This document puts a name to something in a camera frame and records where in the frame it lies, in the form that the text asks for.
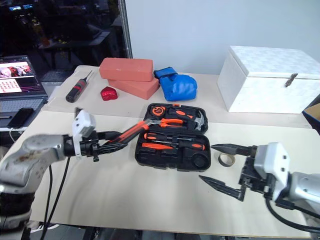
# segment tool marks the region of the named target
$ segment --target laptop screen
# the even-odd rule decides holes
[[[0,59],[0,97],[45,94],[27,56]]]

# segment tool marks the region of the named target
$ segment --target black cable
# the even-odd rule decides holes
[[[53,175],[52,175],[52,167],[51,167],[51,165],[49,166],[49,175],[50,175],[50,182],[49,182],[48,197],[46,199],[46,207],[45,207],[45,214],[44,214],[44,221],[43,221],[43,229],[45,228],[45,225],[47,225],[47,216],[48,216],[51,189],[52,189],[52,182],[53,182]]]
[[[61,194],[62,188],[63,188],[64,183],[65,183],[65,180],[66,180],[69,163],[70,163],[70,157],[68,157],[68,159],[66,160],[65,169],[64,169],[63,177],[62,177],[62,180],[61,180],[61,183],[60,183],[60,187],[59,187],[58,193],[57,193],[57,195],[56,195],[56,197],[55,197],[55,201],[54,201],[54,204],[53,204],[53,207],[52,207],[50,216],[49,216],[49,218],[48,218],[48,221],[47,221],[46,225],[43,227],[43,232],[42,232],[42,235],[41,235],[40,240],[44,240],[44,238],[45,238],[45,236],[46,236],[46,233],[47,233],[47,230],[48,230],[48,227],[49,227],[49,224],[50,224],[51,219],[52,219],[52,217],[53,217],[53,215],[54,215],[56,206],[57,206],[57,204],[58,204],[58,200],[59,200],[59,198],[60,198],[60,194]]]
[[[312,212],[312,211],[309,211],[309,210],[307,210],[307,209],[304,209],[304,208],[302,208],[302,207],[299,207],[299,206],[294,206],[294,209],[295,210],[298,210],[298,211],[300,211],[300,212],[303,212],[303,213],[305,213],[305,214],[308,214],[308,215],[310,215],[310,216],[312,216],[312,217],[314,217],[314,218],[316,218],[316,219],[320,219],[320,215],[319,214],[316,214],[315,212]]]
[[[309,233],[314,233],[314,234],[320,234],[320,227],[314,227],[314,226],[306,226],[306,225],[301,225],[301,224],[297,224],[295,222],[289,221],[285,218],[283,218],[282,216],[278,215],[273,208],[270,205],[270,200],[269,199],[265,199],[265,204],[266,207],[268,208],[269,212],[276,218],[278,219],[280,222],[282,222],[283,224],[288,225],[289,227],[292,227],[294,229],[298,229],[301,231],[305,231],[305,232],[309,232]]]

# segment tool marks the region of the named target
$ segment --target box latch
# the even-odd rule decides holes
[[[290,79],[288,81],[286,81],[285,83],[285,87],[287,88],[288,86],[290,86],[292,84],[292,82],[294,81],[294,79],[296,78],[296,76],[298,76],[298,73],[293,73],[290,77]]]

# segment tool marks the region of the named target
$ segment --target laptop keyboard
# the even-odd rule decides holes
[[[33,108],[36,110],[43,99],[24,99],[24,100],[10,100],[10,101],[0,101],[0,112],[18,112],[22,108]]]

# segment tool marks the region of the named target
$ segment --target black tool case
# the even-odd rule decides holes
[[[204,123],[200,130],[196,130],[197,123],[194,119],[201,117],[200,112],[203,115]],[[208,119],[206,112],[202,108],[178,104],[152,103],[147,108],[144,116],[144,120],[146,119],[180,119],[183,120],[183,124],[168,123],[169,125],[178,125],[177,127],[161,127],[158,124],[153,124],[149,126],[146,132],[141,133],[135,148],[135,159],[140,165],[159,169],[176,168],[178,171],[184,172],[203,172],[210,167],[210,143],[208,138],[203,135],[208,130]],[[145,139],[150,137],[151,134],[167,136],[170,139],[164,140],[168,143]],[[179,147],[179,145],[182,146],[181,141],[184,143],[188,141],[192,144],[197,144],[197,146],[202,144],[204,149]],[[143,146],[146,143],[170,146],[172,149],[154,149]]]

